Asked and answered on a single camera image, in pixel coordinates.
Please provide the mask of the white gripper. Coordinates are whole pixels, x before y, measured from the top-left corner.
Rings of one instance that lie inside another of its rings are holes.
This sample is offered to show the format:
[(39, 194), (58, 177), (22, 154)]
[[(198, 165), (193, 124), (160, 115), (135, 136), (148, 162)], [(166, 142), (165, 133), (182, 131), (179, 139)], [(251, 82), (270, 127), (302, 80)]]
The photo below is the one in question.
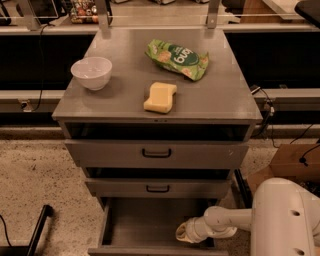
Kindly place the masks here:
[(200, 243), (209, 237), (209, 232), (203, 217), (193, 217), (177, 228), (176, 239), (180, 242)]

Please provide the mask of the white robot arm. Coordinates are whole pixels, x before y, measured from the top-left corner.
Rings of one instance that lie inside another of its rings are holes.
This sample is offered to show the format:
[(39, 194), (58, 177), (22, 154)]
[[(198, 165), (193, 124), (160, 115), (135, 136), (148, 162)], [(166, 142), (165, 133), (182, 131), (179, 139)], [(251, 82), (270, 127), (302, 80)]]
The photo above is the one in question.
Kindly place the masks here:
[(183, 222), (176, 239), (200, 243), (251, 233), (250, 256), (317, 256), (320, 245), (320, 198), (297, 183), (270, 178), (257, 188), (250, 209), (207, 208)]

